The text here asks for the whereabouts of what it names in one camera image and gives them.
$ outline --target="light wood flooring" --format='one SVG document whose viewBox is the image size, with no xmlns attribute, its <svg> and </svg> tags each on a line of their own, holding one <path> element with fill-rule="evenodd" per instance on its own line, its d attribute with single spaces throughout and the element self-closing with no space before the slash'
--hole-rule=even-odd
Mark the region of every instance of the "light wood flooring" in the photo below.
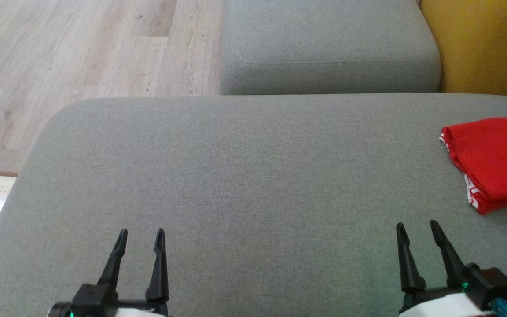
<svg viewBox="0 0 507 317">
<path fill-rule="evenodd" d="M 222 0 L 0 0 L 0 170 L 60 108 L 219 92 Z"/>
</svg>

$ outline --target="gray ottoman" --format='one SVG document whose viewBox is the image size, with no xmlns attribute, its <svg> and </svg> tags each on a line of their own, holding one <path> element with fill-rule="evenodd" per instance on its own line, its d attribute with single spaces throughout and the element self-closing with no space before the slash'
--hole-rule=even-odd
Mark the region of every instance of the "gray ottoman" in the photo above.
<svg viewBox="0 0 507 317">
<path fill-rule="evenodd" d="M 158 227 L 175 317 L 396 316 L 395 226 L 444 285 L 429 229 L 507 274 L 507 208 L 478 215 L 438 140 L 507 116 L 452 94 L 97 99 L 38 138 L 0 217 L 0 316 L 45 316 L 96 282 L 129 229 L 120 297 L 143 297 Z"/>
<path fill-rule="evenodd" d="M 226 0 L 223 94 L 437 92 L 415 0 Z"/>
</svg>

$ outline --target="gray sofa cushion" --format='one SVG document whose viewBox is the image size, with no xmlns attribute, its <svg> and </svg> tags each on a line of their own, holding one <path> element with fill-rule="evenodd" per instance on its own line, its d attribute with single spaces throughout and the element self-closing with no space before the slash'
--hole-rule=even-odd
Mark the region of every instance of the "gray sofa cushion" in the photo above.
<svg viewBox="0 0 507 317">
<path fill-rule="evenodd" d="M 96 282 L 129 229 L 118 292 L 143 297 L 167 234 L 170 314 L 396 316 L 395 226 L 443 285 L 437 219 L 463 261 L 507 274 L 507 208 L 483 217 L 438 140 L 507 116 L 451 94 L 87 100 L 38 138 L 0 217 L 0 316 L 44 316 Z"/>
<path fill-rule="evenodd" d="M 436 92 L 435 40 L 412 0 L 226 0 L 223 94 Z"/>
</svg>

